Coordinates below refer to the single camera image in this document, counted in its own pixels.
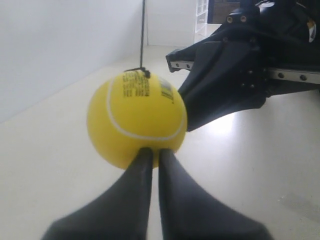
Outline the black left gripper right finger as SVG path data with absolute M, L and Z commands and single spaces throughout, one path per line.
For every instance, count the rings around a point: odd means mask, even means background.
M 271 240 L 260 222 L 206 192 L 170 149 L 159 152 L 159 207 L 165 240 Z

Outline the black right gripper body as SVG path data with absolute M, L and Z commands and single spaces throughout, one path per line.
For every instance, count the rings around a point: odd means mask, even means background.
M 242 4 L 214 33 L 193 45 L 231 41 L 261 46 L 266 97 L 319 89 L 320 21 L 313 8 L 295 0 Z M 167 55 L 169 70 L 190 73 L 193 61 L 179 60 L 179 50 Z

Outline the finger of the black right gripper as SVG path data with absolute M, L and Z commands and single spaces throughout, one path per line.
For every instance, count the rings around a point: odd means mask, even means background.
M 257 43 L 209 41 L 177 52 L 178 60 L 192 60 L 179 88 L 187 111 L 187 131 L 266 102 L 263 81 L 265 54 Z

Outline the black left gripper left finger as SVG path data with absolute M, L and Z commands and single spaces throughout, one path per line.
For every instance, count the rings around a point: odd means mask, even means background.
M 153 151 L 138 151 L 123 175 L 102 195 L 56 220 L 44 240 L 145 240 L 152 191 Z

